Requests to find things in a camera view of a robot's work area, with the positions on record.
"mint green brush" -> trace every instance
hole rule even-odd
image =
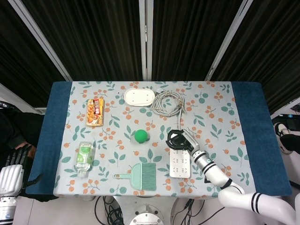
[[[156,164],[138,163],[130,174],[114,174],[116,179],[130,179],[131,186],[136,190],[156,190]]]

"floral tablecloth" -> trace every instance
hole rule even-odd
[[[151,107],[125,103],[129,88],[176,91],[185,99],[186,113],[181,128],[187,129],[221,170],[246,192],[254,192],[247,148],[230,82],[73,82],[63,134],[54,194],[65,195],[139,195],[175,196],[209,199],[220,188],[204,183],[204,175],[191,162],[191,177],[169,177],[170,149],[165,140],[177,129],[177,117],[156,115]],[[104,125],[86,127],[88,99],[105,100]],[[175,101],[165,98],[163,107],[174,108]],[[149,140],[139,144],[136,130],[148,132]],[[96,154],[87,178],[78,178],[74,168],[81,141],[92,142]],[[117,180],[114,174],[130,173],[137,163],[155,162],[156,191],[135,190],[129,180]]]

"green bottle label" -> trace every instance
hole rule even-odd
[[[76,160],[78,163],[83,163],[84,162],[84,159],[83,159],[83,156],[80,155],[80,153],[77,155],[77,160]]]
[[[80,148],[80,153],[82,154],[89,154],[91,151],[91,147],[81,147]]]

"black curtain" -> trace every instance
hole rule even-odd
[[[0,83],[33,107],[47,106],[63,77],[7,0],[0,1]]]
[[[152,80],[204,80],[241,0],[154,0]]]
[[[299,97],[299,1],[254,0],[212,80],[260,82],[271,113]]]
[[[138,0],[23,0],[75,81],[142,80]]]

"green ball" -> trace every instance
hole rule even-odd
[[[145,130],[137,130],[135,132],[135,140],[137,142],[139,142],[140,144],[144,143],[147,140],[147,137],[148,137],[148,135]]]

